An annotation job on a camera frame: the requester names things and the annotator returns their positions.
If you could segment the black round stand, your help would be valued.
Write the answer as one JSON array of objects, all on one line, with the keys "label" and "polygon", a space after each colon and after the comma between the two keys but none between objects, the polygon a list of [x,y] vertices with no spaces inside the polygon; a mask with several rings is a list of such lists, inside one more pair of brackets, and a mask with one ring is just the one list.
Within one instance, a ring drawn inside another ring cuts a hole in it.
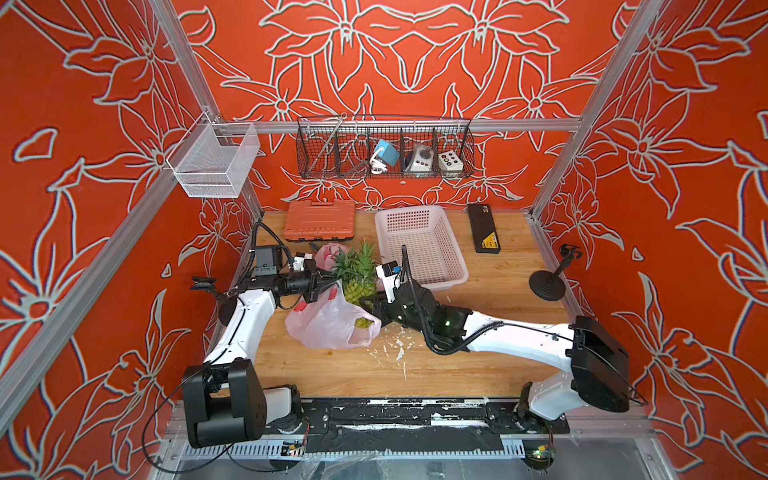
[{"label": "black round stand", "polygon": [[566,294],[566,283],[561,274],[574,260],[582,257],[583,251],[576,245],[563,244],[560,247],[562,259],[554,271],[538,270],[529,277],[529,287],[539,298],[546,301],[559,301]]},{"label": "black round stand", "polygon": [[228,326],[235,312],[238,299],[234,293],[219,291],[216,286],[217,279],[212,277],[192,277],[192,291],[203,291],[211,294],[218,305],[218,320],[224,326]]}]

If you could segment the pink plastic bag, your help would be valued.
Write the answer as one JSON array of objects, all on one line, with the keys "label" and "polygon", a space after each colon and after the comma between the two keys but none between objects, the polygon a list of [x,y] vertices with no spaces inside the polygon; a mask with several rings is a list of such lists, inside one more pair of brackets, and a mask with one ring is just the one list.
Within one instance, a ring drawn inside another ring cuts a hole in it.
[{"label": "pink plastic bag", "polygon": [[[374,315],[368,313],[360,305],[354,305],[346,301],[342,289],[342,282],[333,272],[335,264],[333,255],[339,251],[349,251],[339,243],[329,243],[320,248],[314,259],[317,267],[333,274],[334,283],[323,292],[316,302],[300,301],[288,314],[285,320],[287,332],[295,340],[311,349],[351,349],[356,347],[368,347],[379,335],[382,324]],[[365,317],[373,321],[368,329],[355,327],[355,320]]]}]

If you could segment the white button box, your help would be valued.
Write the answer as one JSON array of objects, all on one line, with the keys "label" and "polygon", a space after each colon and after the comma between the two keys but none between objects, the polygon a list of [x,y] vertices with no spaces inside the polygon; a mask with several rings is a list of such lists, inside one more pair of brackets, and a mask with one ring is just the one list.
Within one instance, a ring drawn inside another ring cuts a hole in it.
[{"label": "white button box", "polygon": [[464,174],[464,163],[453,150],[440,153],[438,155],[438,164],[445,178],[458,179]]}]

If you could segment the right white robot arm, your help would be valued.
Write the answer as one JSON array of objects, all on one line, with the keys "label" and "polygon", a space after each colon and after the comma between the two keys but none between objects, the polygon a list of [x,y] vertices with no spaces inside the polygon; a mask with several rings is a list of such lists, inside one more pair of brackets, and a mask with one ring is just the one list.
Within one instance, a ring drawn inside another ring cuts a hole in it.
[{"label": "right white robot arm", "polygon": [[553,376],[523,388],[523,416],[554,421],[584,406],[613,413],[629,410],[629,353],[591,317],[558,324],[503,320],[442,305],[417,282],[366,298],[363,308],[385,324],[398,323],[420,332],[438,355],[490,352],[556,368]]}]

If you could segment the left black round stand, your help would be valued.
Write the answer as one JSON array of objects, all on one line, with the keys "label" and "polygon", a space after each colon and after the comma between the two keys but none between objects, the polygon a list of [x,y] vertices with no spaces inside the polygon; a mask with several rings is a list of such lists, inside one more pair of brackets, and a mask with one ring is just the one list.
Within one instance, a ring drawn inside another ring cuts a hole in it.
[{"label": "left black round stand", "polygon": [[216,286],[217,279],[212,277],[192,277],[192,291],[203,291],[211,294],[218,305],[218,320],[224,326],[228,326],[235,312],[238,299],[234,293],[219,291]]}]

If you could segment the orange plastic tool case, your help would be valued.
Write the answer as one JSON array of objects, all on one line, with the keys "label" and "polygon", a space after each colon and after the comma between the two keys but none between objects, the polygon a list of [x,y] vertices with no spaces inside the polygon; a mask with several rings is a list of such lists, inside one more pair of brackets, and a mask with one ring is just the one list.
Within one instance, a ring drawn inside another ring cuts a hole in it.
[{"label": "orange plastic tool case", "polygon": [[283,236],[292,242],[351,240],[355,236],[355,211],[353,200],[291,202]]}]

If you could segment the black box yellow label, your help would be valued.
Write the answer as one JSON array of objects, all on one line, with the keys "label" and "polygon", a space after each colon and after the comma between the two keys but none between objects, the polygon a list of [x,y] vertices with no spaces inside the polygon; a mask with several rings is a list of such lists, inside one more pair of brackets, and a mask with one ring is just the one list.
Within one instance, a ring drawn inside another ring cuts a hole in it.
[{"label": "black box yellow label", "polygon": [[498,254],[501,251],[491,207],[473,203],[467,206],[473,244],[477,253]]}]

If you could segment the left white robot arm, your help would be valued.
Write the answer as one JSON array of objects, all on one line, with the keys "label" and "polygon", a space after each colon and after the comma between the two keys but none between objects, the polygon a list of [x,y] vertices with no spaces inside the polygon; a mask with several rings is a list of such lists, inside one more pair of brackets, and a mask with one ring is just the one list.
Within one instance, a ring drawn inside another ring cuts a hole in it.
[{"label": "left white robot arm", "polygon": [[215,282],[195,277],[192,286],[213,294],[225,316],[218,343],[202,364],[187,368],[182,382],[188,442],[196,449],[258,440],[268,425],[291,431],[304,422],[298,388],[264,388],[253,359],[282,297],[315,302],[336,279],[326,270],[306,267],[245,278],[226,293]]}]

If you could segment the white device with knobs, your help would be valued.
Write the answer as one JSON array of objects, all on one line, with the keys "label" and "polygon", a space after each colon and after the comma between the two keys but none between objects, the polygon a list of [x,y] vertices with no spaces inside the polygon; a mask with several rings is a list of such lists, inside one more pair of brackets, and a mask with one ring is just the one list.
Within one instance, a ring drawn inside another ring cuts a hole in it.
[{"label": "white device with knobs", "polygon": [[416,178],[426,178],[432,172],[433,162],[434,151],[424,144],[417,143],[406,157],[405,172],[413,174]]}]

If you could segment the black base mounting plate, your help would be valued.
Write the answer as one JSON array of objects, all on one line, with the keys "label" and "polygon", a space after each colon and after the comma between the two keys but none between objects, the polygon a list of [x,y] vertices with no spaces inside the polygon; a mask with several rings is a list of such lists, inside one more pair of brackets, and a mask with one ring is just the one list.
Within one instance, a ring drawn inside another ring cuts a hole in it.
[{"label": "black base mounting plate", "polygon": [[263,438],[306,441],[311,454],[521,458],[571,433],[565,417],[520,417],[515,398],[317,397],[302,407],[303,425],[291,433],[269,425]]}]

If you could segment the white perforated plastic basket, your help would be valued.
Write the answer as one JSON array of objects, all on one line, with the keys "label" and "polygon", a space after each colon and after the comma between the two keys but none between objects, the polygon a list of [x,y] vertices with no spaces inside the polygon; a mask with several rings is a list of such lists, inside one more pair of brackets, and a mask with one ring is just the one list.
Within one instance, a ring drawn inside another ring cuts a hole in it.
[{"label": "white perforated plastic basket", "polygon": [[401,263],[405,245],[412,275],[425,288],[447,290],[468,280],[466,262],[442,207],[382,210],[374,221],[382,263]]}]

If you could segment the right black round stand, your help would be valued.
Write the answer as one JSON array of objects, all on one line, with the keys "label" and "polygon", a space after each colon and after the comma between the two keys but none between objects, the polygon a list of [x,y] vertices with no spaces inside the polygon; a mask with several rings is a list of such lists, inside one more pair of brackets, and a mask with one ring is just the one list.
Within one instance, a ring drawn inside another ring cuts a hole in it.
[{"label": "right black round stand", "polygon": [[574,260],[582,257],[583,251],[576,245],[563,244],[560,247],[562,259],[554,271],[538,270],[529,277],[529,287],[539,298],[546,301],[559,301],[566,294],[566,283],[561,274]]}]

